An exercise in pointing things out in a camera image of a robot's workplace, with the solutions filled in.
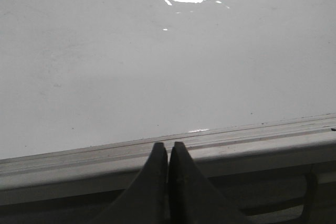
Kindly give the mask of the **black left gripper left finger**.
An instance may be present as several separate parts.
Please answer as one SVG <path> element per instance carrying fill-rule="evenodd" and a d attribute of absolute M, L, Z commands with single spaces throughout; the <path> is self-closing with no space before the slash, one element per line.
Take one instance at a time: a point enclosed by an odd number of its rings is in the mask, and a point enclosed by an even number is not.
<path fill-rule="evenodd" d="M 90 223 L 164 223 L 167 151 L 155 143 L 149 158 L 113 203 Z"/>

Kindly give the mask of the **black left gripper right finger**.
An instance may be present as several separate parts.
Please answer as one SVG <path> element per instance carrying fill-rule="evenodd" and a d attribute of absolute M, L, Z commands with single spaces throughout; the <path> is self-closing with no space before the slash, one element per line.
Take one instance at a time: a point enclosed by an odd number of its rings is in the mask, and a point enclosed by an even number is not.
<path fill-rule="evenodd" d="M 251 223 L 203 176 L 182 142 L 171 151 L 168 186 L 171 223 Z"/>

